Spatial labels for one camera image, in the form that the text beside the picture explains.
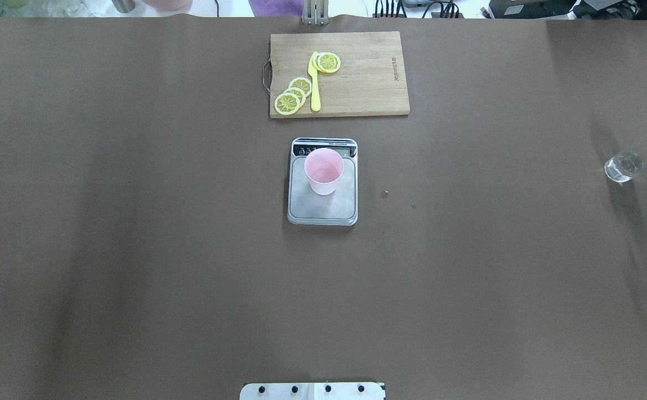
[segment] metal bracket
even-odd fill
[[[300,382],[245,384],[240,400],[385,400],[379,382]]]
[[[329,0],[303,0],[304,25],[329,25]]]

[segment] metal clamp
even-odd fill
[[[304,25],[329,25],[329,0],[303,0]]]

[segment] digital display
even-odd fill
[[[351,157],[351,149],[348,147],[329,147],[329,146],[311,146],[311,145],[306,145],[306,144],[295,144],[293,147],[293,153],[298,155],[298,156],[306,156],[309,153],[313,152],[313,150],[316,150],[321,147],[327,147],[331,150],[336,151],[341,155],[341,157]]]

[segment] purple object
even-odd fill
[[[301,16],[303,0],[250,0],[255,16]]]

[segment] lemon slice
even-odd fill
[[[324,73],[334,73],[341,68],[341,59],[334,53],[319,53],[316,57],[316,67]]]
[[[298,106],[301,107],[303,106],[303,102],[306,101],[306,92],[304,92],[302,89],[299,88],[289,88],[284,91],[284,93],[293,93],[296,95],[296,98],[298,99]]]
[[[291,82],[288,83],[288,86],[290,88],[302,89],[306,97],[310,96],[311,94],[311,81],[309,81],[308,78],[304,78],[303,76],[292,79]]]
[[[284,92],[275,99],[275,110],[283,116],[290,116],[297,112],[302,104],[296,94]]]

